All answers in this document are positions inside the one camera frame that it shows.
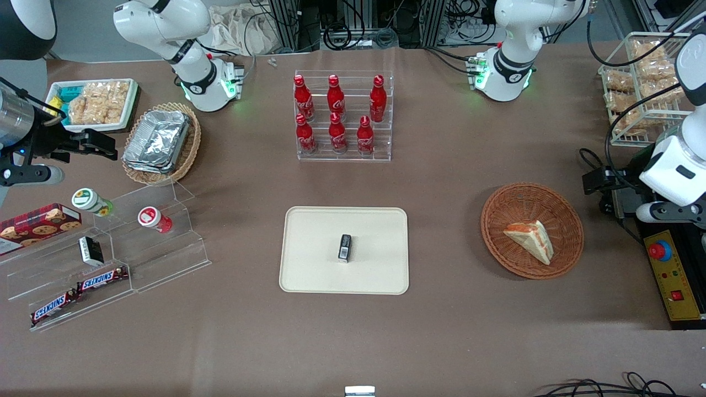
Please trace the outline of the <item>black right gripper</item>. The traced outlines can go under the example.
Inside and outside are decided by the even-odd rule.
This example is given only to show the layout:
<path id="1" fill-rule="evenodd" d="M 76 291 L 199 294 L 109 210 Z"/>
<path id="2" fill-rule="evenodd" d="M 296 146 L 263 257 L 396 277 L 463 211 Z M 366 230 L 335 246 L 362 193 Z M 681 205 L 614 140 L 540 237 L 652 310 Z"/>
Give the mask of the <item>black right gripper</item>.
<path id="1" fill-rule="evenodd" d="M 98 155 L 117 161 L 115 140 L 94 129 L 83 129 L 74 134 L 63 124 L 45 126 L 42 121 L 19 125 L 19 164 L 30 165 L 36 157 L 55 158 L 68 163 L 71 153 Z"/>

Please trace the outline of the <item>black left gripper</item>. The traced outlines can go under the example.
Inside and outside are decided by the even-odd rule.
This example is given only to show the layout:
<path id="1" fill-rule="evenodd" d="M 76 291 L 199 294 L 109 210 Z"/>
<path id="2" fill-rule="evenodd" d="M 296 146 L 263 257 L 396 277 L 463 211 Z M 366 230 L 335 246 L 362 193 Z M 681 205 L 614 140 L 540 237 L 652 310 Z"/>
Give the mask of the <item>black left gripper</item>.
<path id="1" fill-rule="evenodd" d="M 597 192 L 630 189 L 636 194 L 645 193 L 645 186 L 639 181 L 639 174 L 631 168 L 616 168 L 605 165 L 603 169 L 593 169 L 583 174 L 584 194 L 592 195 Z"/>

